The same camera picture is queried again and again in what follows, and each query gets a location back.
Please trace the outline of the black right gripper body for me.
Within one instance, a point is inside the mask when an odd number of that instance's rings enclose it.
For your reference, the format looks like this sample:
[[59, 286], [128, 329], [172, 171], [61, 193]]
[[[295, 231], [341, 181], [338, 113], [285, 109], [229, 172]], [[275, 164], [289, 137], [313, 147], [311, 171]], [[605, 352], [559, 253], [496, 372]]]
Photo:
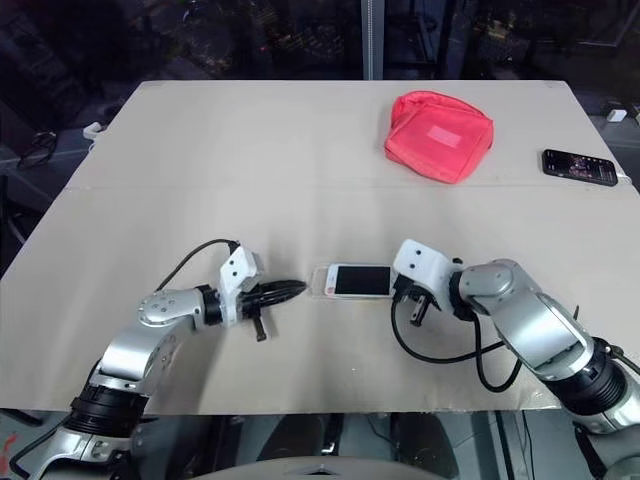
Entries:
[[403, 290], [399, 296], [393, 295], [395, 299], [411, 300], [415, 303], [416, 297], [424, 295], [430, 300], [429, 307], [434, 306], [437, 310], [441, 309], [437, 299], [435, 298], [435, 295], [432, 292], [430, 292], [426, 287], [423, 287], [408, 278], [402, 278], [402, 279], [403, 279]]

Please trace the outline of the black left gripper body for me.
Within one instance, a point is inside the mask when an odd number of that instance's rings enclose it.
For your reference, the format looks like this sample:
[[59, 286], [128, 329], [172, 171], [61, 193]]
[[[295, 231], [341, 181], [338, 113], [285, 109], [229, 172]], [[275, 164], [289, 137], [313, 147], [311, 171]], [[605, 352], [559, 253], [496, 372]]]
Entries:
[[267, 340], [267, 333], [262, 320], [262, 308], [266, 305], [267, 295], [261, 283], [256, 284], [249, 292], [244, 292], [240, 296], [240, 306], [243, 319], [252, 321], [256, 341]]

